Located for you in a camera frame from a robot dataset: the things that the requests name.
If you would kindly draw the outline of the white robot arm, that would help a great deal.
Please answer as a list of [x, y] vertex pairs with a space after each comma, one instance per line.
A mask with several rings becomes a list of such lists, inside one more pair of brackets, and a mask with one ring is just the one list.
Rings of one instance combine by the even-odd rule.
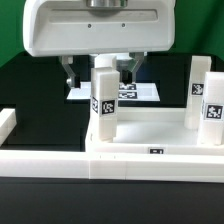
[[169, 50], [176, 0], [26, 0], [23, 46], [34, 57], [128, 53], [129, 84], [146, 52]]

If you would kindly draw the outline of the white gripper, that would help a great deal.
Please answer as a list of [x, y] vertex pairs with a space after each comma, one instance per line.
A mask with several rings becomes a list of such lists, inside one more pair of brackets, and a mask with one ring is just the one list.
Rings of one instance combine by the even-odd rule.
[[175, 39], [176, 0], [26, 0], [23, 45], [34, 57], [60, 56], [70, 88], [80, 88], [73, 57], [128, 53], [123, 84], [136, 82], [144, 52], [167, 51]]

